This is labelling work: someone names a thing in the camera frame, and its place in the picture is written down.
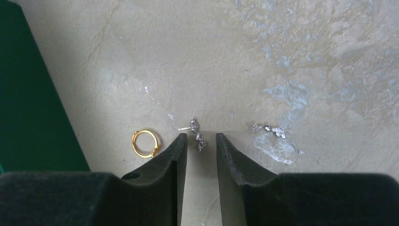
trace silver stud earring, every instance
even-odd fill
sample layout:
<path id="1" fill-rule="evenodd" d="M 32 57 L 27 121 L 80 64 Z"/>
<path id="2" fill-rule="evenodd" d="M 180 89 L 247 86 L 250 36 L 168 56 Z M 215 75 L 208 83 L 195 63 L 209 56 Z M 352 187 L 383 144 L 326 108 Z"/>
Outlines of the silver stud earring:
<path id="1" fill-rule="evenodd" d="M 252 133 L 257 133 L 261 130 L 264 130 L 266 133 L 272 132 L 276 137 L 280 137 L 282 139 L 287 138 L 284 130 L 280 127 L 272 128 L 270 125 L 265 124 L 254 124 L 249 128 L 249 131 Z"/>
<path id="2" fill-rule="evenodd" d="M 190 120 L 190 127 L 185 127 L 181 129 L 177 129 L 178 131 L 191 129 L 191 131 L 195 134 L 195 139 L 198 141 L 197 149 L 198 152 L 203 152 L 207 147 L 207 142 L 202 138 L 201 133 L 199 132 L 200 125 L 195 119 Z"/>

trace green board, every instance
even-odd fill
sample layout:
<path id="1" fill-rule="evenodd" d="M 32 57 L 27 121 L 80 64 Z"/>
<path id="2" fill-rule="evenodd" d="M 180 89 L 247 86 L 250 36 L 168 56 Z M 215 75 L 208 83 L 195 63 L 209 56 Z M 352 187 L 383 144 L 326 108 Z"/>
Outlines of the green board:
<path id="1" fill-rule="evenodd" d="M 21 8 L 0 0 L 0 170 L 89 171 Z"/>

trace table surface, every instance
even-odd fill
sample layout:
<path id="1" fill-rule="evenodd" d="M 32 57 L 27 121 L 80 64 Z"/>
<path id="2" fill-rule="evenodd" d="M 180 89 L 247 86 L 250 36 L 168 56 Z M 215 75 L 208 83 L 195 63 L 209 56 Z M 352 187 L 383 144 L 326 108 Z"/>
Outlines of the table surface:
<path id="1" fill-rule="evenodd" d="M 191 132 L 182 225 L 221 225 L 215 135 L 275 172 L 399 179 L 397 0 L 16 0 L 92 171 Z M 251 134 L 279 125 L 287 139 Z M 152 149 L 150 136 L 138 140 Z"/>

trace jewelry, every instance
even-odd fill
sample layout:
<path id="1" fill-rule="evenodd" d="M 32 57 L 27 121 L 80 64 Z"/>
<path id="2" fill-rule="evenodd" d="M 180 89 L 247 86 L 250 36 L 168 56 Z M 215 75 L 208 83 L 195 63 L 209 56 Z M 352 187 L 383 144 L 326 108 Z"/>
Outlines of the jewelry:
<path id="1" fill-rule="evenodd" d="M 284 130 L 280 127 L 272 128 L 270 125 L 264 125 L 264 124 L 254 124 L 251 127 L 249 127 L 249 131 L 251 131 L 252 133 L 257 133 L 263 129 L 266 133 L 272 132 L 276 137 L 280 137 L 282 139 L 287 138 Z"/>
<path id="2" fill-rule="evenodd" d="M 198 152 L 201 153 L 201 152 L 205 151 L 205 148 L 207 147 L 207 142 L 204 139 L 202 139 L 202 135 L 199 132 L 200 125 L 198 124 L 198 122 L 195 119 L 191 119 L 189 127 L 185 127 L 185 128 L 181 128 L 181 129 L 177 129 L 177 130 L 181 131 L 181 130 L 186 130 L 186 129 L 191 129 L 191 131 L 195 134 L 195 139 L 198 141 L 198 145 L 197 145 Z"/>
<path id="3" fill-rule="evenodd" d="M 136 146 L 136 139 L 137 139 L 137 137 L 138 137 L 138 135 L 140 135 L 140 134 L 142 134 L 142 133 L 148 133 L 148 134 L 150 134 L 151 136 L 152 136 L 152 138 L 154 138 L 154 140 L 155 140 L 155 147 L 154 147 L 154 150 L 151 152 L 151 154 L 149 154 L 149 155 L 144 155 L 144 154 L 142 154 L 142 152 L 137 148 L 137 146 Z M 151 131 L 149 131 L 149 130 L 140 130 L 140 131 L 136 131 L 134 134 L 133 134 L 133 136 L 132 136 L 132 147 L 133 147 L 133 150 L 136 152 L 136 154 L 138 155 L 138 156 L 140 156 L 140 157 L 142 157 L 142 158 L 151 158 L 151 157 L 154 157 L 157 153 L 158 153 L 158 151 L 160 150 L 160 148 L 161 148 L 161 144 L 158 142 L 158 139 L 157 139 L 157 136 L 155 135 L 155 133 L 153 133 L 153 132 L 151 132 Z"/>

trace gold ring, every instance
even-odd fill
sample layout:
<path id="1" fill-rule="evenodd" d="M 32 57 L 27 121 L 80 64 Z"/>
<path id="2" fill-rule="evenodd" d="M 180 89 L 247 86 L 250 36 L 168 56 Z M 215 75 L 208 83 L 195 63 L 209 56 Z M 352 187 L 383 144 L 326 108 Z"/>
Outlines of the gold ring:
<path id="1" fill-rule="evenodd" d="M 151 154 L 149 154 L 149 155 L 143 155 L 143 154 L 140 152 L 140 150 L 137 148 L 137 146 L 136 146 L 136 139 L 137 139 L 138 135 L 140 135 L 140 134 L 142 134 L 142 133 L 148 133 L 148 134 L 150 134 L 150 135 L 152 136 L 152 138 L 154 138 L 154 140 L 155 140 L 155 147 L 154 147 L 154 150 L 153 150 L 153 151 L 151 152 Z M 161 148 L 161 144 L 158 143 L 157 136 L 156 136 L 153 132 L 151 132 L 151 131 L 149 131 L 149 130 L 141 130 L 141 131 L 136 131 L 136 132 L 133 134 L 133 136 L 132 136 L 132 147 L 133 147 L 133 150 L 136 152 L 136 154 L 137 154 L 138 156 L 140 156 L 140 157 L 142 157 L 142 158 L 151 158 L 151 157 L 154 157 L 154 156 L 158 153 L 158 151 L 159 151 L 160 148 Z"/>

